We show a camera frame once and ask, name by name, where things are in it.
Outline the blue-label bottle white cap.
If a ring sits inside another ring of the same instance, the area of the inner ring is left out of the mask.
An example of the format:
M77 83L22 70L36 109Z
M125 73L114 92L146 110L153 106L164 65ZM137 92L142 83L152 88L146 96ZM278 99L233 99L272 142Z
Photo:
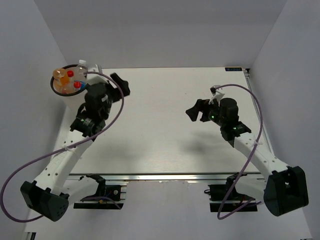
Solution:
M74 75L77 78L84 78L85 72L87 72L87 62L85 60L79 60L78 65L74 69Z

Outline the small clear red-label bottle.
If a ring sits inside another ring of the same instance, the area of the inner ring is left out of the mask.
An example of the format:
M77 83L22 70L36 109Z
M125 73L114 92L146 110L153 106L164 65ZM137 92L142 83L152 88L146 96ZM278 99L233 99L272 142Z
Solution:
M69 82L60 88L60 92L62 94L73 94L81 90L84 86L85 86L84 83L81 81Z

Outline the large clear red-label bottle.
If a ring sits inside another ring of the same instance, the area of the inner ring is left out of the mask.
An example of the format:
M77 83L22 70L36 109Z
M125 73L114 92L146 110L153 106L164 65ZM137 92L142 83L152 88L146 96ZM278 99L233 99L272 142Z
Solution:
M66 71L66 74L67 74L67 76L68 76L68 79L69 79L69 81L70 82L73 82L74 81L74 72L72 71L72 70L67 70Z

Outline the orange juice bottle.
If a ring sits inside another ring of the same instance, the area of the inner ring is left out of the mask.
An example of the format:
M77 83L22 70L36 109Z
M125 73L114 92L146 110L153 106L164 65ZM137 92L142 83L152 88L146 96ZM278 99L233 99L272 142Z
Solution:
M57 68L52 73L53 86L58 88L68 85L71 81L68 76L67 70L64 68Z

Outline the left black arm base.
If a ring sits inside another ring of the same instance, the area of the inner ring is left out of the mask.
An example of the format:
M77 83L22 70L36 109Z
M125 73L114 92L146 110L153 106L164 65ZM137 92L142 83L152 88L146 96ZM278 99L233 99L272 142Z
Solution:
M74 209L85 210L121 210L126 199L126 186L107 183L107 180L97 174L81 176L80 180L94 180L97 187L94 194L84 197L73 204Z

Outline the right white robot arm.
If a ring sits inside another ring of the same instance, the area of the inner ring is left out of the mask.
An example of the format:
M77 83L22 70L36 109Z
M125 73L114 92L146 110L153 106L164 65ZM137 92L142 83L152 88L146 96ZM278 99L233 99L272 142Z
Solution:
M248 206L252 200L265 204L274 216L281 216L309 204L306 174L299 166L291 167L258 143L252 131L239 120L239 108L232 98L198 99L186 110L191 121L212 121L220 127L223 139L234 149L247 157L263 175L264 180L249 177L243 171L231 175L226 180L226 194L236 200L245 195L250 199L241 204L237 211Z

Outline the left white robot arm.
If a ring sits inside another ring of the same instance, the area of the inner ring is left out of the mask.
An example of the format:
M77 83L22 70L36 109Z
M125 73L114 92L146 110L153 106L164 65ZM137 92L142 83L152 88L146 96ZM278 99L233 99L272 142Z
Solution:
M68 206L86 199L106 198L106 181L94 173L81 177L75 185L65 182L76 163L97 137L112 126L106 124L112 104L123 101L131 91L129 83L117 73L97 73L96 83L85 86L84 103L76 113L61 151L54 153L48 165L33 180L25 181L21 194L26 205L41 216L56 222L66 213Z

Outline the white bin with black rim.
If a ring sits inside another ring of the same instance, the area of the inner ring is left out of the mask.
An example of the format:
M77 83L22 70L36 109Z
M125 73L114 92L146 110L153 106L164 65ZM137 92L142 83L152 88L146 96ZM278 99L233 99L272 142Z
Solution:
M80 105L85 102L86 85L102 81L98 75L85 75L85 72L101 73L102 69L98 64L85 63L81 60L78 64L57 68L52 73L51 89L73 113L77 113Z

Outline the blue table label sticker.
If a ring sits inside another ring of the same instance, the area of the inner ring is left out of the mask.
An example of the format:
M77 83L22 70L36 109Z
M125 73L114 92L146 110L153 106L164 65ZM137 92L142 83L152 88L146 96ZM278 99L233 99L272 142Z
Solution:
M241 67L225 67L226 72L242 72L243 69Z

